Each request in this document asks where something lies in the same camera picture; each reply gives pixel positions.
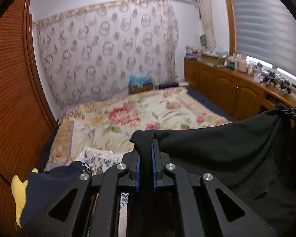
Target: dresser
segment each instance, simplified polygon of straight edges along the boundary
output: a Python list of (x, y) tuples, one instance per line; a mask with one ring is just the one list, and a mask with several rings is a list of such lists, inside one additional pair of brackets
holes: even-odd
[(296, 106), (296, 94), (284, 96), (273, 84), (256, 83), (253, 76), (211, 66), (205, 61), (184, 61), (184, 76), (190, 87), (234, 119), (240, 121), (283, 103)]

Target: blue plastic part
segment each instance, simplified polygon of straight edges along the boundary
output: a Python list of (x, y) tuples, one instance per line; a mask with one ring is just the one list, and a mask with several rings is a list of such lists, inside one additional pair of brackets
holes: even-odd
[(157, 189), (157, 172), (155, 169), (155, 150), (153, 144), (151, 145), (151, 158), (152, 158), (152, 172), (153, 172), (153, 189)]
[(140, 154), (138, 154), (137, 163), (136, 163), (136, 183), (135, 183), (136, 192), (139, 192), (139, 183), (141, 180), (140, 171), (141, 171), (141, 156)]
[(152, 81), (149, 77), (135, 77), (132, 75), (129, 76), (129, 80), (128, 80), (128, 83), (131, 86), (140, 86), (140, 85), (144, 85), (144, 84), (149, 84), (151, 82)]

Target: bottle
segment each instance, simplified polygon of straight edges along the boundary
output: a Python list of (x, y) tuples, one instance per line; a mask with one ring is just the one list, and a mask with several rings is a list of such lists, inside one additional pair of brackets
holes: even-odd
[(229, 62), (229, 65), (227, 66), (227, 68), (234, 69), (234, 61), (235, 61), (234, 57), (231, 56), (230, 62)]
[(237, 70), (238, 69), (238, 65), (239, 65), (239, 55), (237, 54), (236, 59), (234, 60), (234, 69)]
[(239, 66), (238, 70), (242, 73), (247, 73), (248, 72), (248, 64), (246, 62), (246, 56), (242, 55), (239, 61)]

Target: pink bottle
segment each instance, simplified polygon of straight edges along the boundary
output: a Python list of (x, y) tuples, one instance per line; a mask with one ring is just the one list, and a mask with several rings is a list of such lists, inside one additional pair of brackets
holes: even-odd
[(238, 64), (238, 71), (242, 73), (248, 72), (248, 64), (246, 63), (246, 55), (241, 55), (241, 58), (239, 60)]

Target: navy fabric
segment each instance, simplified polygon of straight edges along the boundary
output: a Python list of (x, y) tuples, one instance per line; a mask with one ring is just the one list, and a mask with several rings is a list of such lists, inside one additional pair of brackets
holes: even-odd
[(44, 169), (46, 167), (46, 164), (49, 160), (49, 156), (51, 153), (51, 146), (54, 142), (54, 139), (56, 137), (56, 133), (58, 131), (59, 125), (58, 125), (58, 120), (56, 122), (56, 127), (54, 128), (53, 133), (51, 134), (51, 137), (48, 139), (46, 144), (44, 145), (42, 151), (41, 151), (41, 156), (40, 156), (40, 161), (39, 161), (39, 166), (38, 166), (38, 172), (43, 173)]
[(187, 92), (188, 95), (190, 95), (191, 97), (193, 97), (195, 100), (197, 100), (199, 103), (203, 104), (206, 108), (208, 108), (210, 111), (221, 115), (223, 117), (225, 117), (226, 119), (228, 119), (229, 121), (236, 121), (235, 119), (233, 119), (231, 116), (229, 116), (225, 111), (221, 110), (220, 108), (218, 108), (215, 104), (213, 104), (209, 99), (207, 99), (205, 96), (201, 95), (199, 92), (193, 90), (193, 89), (188, 89)]
[(74, 161), (69, 166), (57, 167), (42, 174), (30, 172), (26, 187), (26, 204), (20, 218), (21, 226), (29, 222), (82, 171), (82, 163)]

